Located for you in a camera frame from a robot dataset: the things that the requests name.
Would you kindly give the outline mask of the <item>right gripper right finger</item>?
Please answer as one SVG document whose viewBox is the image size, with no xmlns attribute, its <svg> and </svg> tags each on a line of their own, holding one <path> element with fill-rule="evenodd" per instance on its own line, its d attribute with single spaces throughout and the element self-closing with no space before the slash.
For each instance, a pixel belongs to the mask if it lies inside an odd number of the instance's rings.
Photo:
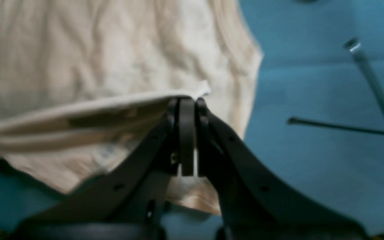
<svg viewBox="0 0 384 240">
<path fill-rule="evenodd" d="M 198 172 L 214 186 L 218 240 L 367 240 L 363 227 L 277 177 L 235 131 L 196 101 Z"/>
</svg>

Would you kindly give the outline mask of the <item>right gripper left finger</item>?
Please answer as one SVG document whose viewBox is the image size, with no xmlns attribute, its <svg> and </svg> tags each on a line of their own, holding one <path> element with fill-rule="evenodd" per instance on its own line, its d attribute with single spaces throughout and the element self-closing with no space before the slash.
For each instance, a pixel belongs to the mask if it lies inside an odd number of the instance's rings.
<svg viewBox="0 0 384 240">
<path fill-rule="evenodd" d="M 23 221 L 14 240 L 164 240 L 160 227 L 172 176 L 194 174 L 194 100 L 176 98 L 110 174 Z"/>
</svg>

